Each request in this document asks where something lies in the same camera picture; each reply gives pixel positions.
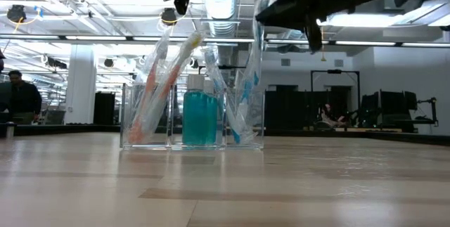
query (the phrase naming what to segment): table surface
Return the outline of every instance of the table surface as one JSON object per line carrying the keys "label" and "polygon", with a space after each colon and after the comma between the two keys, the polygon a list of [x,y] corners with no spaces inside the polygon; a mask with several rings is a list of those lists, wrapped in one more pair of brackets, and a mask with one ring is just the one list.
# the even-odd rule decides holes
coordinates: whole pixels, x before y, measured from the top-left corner
{"label": "table surface", "polygon": [[117,133],[0,140],[0,225],[449,226],[450,148],[265,142],[165,151],[120,150]]}

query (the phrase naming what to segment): mouthwash bottle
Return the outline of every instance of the mouthwash bottle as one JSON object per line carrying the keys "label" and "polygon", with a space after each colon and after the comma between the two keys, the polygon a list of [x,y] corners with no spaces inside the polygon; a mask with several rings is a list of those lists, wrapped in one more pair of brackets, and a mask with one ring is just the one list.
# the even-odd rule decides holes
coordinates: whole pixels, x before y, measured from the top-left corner
{"label": "mouthwash bottle", "polygon": [[206,144],[216,143],[217,132],[217,99],[214,96],[214,82],[205,80],[206,98]]}
{"label": "mouthwash bottle", "polygon": [[203,92],[205,78],[202,75],[188,76],[188,91],[183,100],[183,143],[185,145],[206,144],[207,95]]}

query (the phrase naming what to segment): clear acrylic organizer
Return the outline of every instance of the clear acrylic organizer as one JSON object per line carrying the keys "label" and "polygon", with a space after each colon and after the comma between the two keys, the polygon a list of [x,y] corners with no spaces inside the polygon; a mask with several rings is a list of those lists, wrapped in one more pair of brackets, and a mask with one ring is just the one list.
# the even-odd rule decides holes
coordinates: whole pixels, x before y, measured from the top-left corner
{"label": "clear acrylic organizer", "polygon": [[217,98],[217,130],[214,144],[189,144],[183,142],[183,102],[184,94],[187,92],[186,78],[181,76],[178,84],[172,86],[171,93],[167,98],[167,108],[165,109],[157,131],[152,138],[147,138],[141,142],[130,142],[129,133],[131,131],[134,116],[133,108],[138,100],[139,91],[144,86],[125,86],[122,97],[122,127],[121,146],[141,147],[150,149],[172,149],[172,150],[223,150],[223,149],[262,149],[264,147],[264,92],[252,91],[249,96],[245,123],[252,128],[254,137],[247,143],[237,143],[231,132],[230,125],[226,118],[226,102],[231,100],[239,103],[243,91],[231,89],[228,95],[218,95]]}

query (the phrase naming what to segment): ceiling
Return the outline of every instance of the ceiling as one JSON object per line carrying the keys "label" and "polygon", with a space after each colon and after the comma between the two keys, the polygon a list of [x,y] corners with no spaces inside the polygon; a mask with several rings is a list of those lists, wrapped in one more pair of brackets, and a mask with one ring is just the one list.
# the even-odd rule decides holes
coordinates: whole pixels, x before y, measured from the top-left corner
{"label": "ceiling", "polygon": [[[230,37],[252,36],[254,1],[236,0],[231,18],[235,28]],[[13,4],[25,6],[27,14],[25,23],[29,24],[17,26],[9,21],[6,13]],[[376,11],[380,4],[387,7],[392,2],[378,0],[376,3],[363,5],[360,9],[364,9],[364,12]],[[416,4],[417,0],[413,0],[398,9],[402,9],[403,14],[406,14],[412,11]],[[0,24],[2,25],[0,34],[160,36],[160,14],[164,8],[173,7],[173,0],[0,0]],[[195,30],[212,35],[210,25],[215,21],[208,16],[205,0],[191,0],[188,13],[178,17],[179,21],[172,32],[173,37],[187,37]],[[268,36],[278,38],[282,38],[287,31],[277,27],[266,27],[265,30]],[[442,31],[438,27],[428,27],[427,24],[403,24],[394,27],[323,26],[323,33],[324,39],[327,40],[348,41],[434,41],[442,37]],[[30,73],[30,77],[43,86],[46,82],[65,85],[67,74],[64,71],[51,74],[54,69],[45,66],[44,54],[69,65],[70,46],[71,44],[0,39],[2,50],[6,47],[4,53],[8,58],[7,70],[38,71],[39,73]],[[170,50],[176,53],[176,49],[177,46],[171,46]],[[99,57],[98,71],[103,73],[98,77],[98,89],[107,87],[119,93],[121,84],[132,82],[131,76],[127,73],[130,70],[139,70],[143,64],[142,57],[151,53],[152,50],[153,44],[95,44],[95,51]],[[352,56],[362,50],[363,48],[336,47],[326,52],[342,51]],[[194,57],[201,58],[201,52],[196,51]],[[103,65],[106,58],[135,60],[136,68],[107,68]],[[192,68],[185,71],[185,73],[194,72],[197,70]]]}

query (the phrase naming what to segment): bottle cap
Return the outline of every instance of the bottle cap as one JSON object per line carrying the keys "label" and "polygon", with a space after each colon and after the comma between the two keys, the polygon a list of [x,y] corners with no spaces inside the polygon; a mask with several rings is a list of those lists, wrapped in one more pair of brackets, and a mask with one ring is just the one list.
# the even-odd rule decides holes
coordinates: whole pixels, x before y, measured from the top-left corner
{"label": "bottle cap", "polygon": [[198,74],[190,74],[188,76],[188,90],[203,90],[205,77]]}
{"label": "bottle cap", "polygon": [[205,93],[214,94],[214,82],[210,79],[205,80]]}

